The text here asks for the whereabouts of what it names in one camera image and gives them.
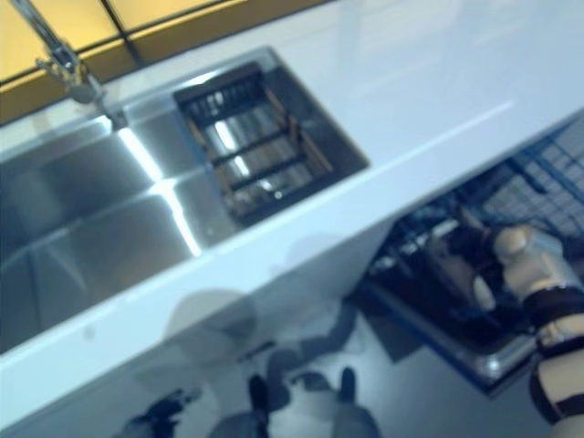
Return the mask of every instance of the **gray floor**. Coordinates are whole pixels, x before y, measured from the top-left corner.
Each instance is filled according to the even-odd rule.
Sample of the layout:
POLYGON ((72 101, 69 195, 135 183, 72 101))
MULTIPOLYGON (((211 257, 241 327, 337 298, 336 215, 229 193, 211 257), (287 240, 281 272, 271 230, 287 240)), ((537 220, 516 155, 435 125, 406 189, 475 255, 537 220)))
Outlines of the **gray floor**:
MULTIPOLYGON (((334 325, 338 313, 338 307, 331 306, 320 318, 306 321, 284 333, 279 342, 293 349, 299 339, 324 335, 334 325)), ((400 348, 399 344, 408 342, 412 344, 409 339, 403 339, 403 333, 398 330, 394 342, 396 349, 400 348)), ((391 344, 391 341, 385 339, 384 343, 391 344)), ((214 417, 245 411, 248 401, 244 376, 251 372, 265 374, 266 363, 273 354, 273 350, 259 354, 241 370, 218 370, 217 384, 213 385, 214 400, 203 396, 198 401, 199 407, 205 405, 214 417)), ((337 407, 334 391, 306 391, 302 383, 295 383, 295 377, 307 371, 317 372, 325 376, 334 390, 339 386, 342 370, 348 366, 358 376, 359 404, 370 410, 385 438, 548 436, 548 425, 529 399, 526 378, 490 400, 428 348, 418 348, 395 362, 361 314, 349 340, 340 350, 324 354, 286 374, 291 400, 286 408, 272 415, 272 436, 331 436, 337 407)), ((193 436, 191 427, 195 424, 195 436, 201 437, 216 425, 207 417, 210 421, 204 431, 201 427, 203 416, 195 420, 194 416, 185 414, 183 418, 189 420, 180 426, 180 437, 193 436)))
POLYGON ((119 433, 177 388, 191 393, 193 401, 172 417, 179 422, 174 438, 249 436, 232 426, 250 410, 247 379, 258 373, 277 374, 289 395, 287 401, 280 397, 281 409, 271 415, 272 438, 332 438, 336 389, 345 367, 356 371, 358 403, 370 411, 384 438, 548 436, 549 427, 529 400, 526 378, 491 400, 399 326, 383 326, 383 319, 369 315, 371 325, 353 307, 341 311, 339 302, 308 315, 280 333, 275 347, 237 363, 216 362, 202 369, 183 349, 162 346, 2 437, 160 438, 119 433), (284 366, 274 372, 275 357, 300 353, 311 359, 297 360, 295 366, 281 361, 284 366), (308 372, 323 378, 308 387, 298 379, 308 372), (218 424, 224 428, 221 433, 218 424))

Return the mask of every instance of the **wire rack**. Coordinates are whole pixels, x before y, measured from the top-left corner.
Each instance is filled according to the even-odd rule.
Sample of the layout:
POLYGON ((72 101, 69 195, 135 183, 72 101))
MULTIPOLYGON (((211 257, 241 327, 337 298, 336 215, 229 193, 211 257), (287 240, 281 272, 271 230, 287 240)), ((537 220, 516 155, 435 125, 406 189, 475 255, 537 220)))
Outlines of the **wire rack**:
POLYGON ((525 148, 455 191, 487 223, 529 222, 555 235, 584 235, 584 122, 525 148))
POLYGON ((252 224, 327 184, 334 169, 258 67, 241 71, 182 106, 231 213, 252 224))
POLYGON ((487 226, 530 223, 557 237, 584 236, 584 117, 405 216, 387 244, 427 235, 461 206, 487 226))

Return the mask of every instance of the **stainless steel sink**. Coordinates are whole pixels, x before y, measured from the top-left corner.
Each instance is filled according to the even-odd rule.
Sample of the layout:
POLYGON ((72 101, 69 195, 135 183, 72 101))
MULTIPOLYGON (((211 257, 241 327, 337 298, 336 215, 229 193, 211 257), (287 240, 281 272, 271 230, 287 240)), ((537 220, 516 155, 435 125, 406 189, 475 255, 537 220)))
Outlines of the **stainless steel sink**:
POLYGON ((126 128, 97 117, 0 164, 0 351, 366 165, 267 49, 120 110, 126 128), (252 76, 269 102, 229 94, 252 76), (209 96, 239 98, 203 120, 209 96))

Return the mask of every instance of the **faucet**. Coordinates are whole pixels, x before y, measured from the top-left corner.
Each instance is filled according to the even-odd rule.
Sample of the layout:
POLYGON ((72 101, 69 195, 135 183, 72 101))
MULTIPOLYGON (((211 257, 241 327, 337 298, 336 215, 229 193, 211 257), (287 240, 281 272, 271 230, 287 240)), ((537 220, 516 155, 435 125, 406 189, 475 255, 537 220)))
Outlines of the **faucet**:
POLYGON ((79 59, 68 43, 55 34, 46 19, 38 12, 38 9, 35 8, 30 0, 10 1, 45 43, 49 61, 37 59, 36 65, 61 82, 65 86, 68 95, 76 102, 95 104, 98 110, 111 121, 114 130, 126 126, 127 123, 122 114, 113 113, 106 108, 103 101, 105 91, 89 71, 87 65, 79 59))

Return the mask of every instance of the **dishwasher rack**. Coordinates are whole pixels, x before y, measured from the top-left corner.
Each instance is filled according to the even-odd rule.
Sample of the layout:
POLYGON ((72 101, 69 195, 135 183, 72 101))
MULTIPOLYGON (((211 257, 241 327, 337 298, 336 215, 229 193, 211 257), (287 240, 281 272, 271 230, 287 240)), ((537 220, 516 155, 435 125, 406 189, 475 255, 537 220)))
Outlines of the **dishwasher rack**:
POLYGON ((430 256, 437 235, 446 240, 467 220, 487 227, 532 224, 562 241, 565 257, 584 277, 584 117, 398 220, 363 283, 377 304, 494 392, 534 359, 536 346, 493 256, 472 266, 497 290, 491 311, 457 297, 458 285, 430 256))

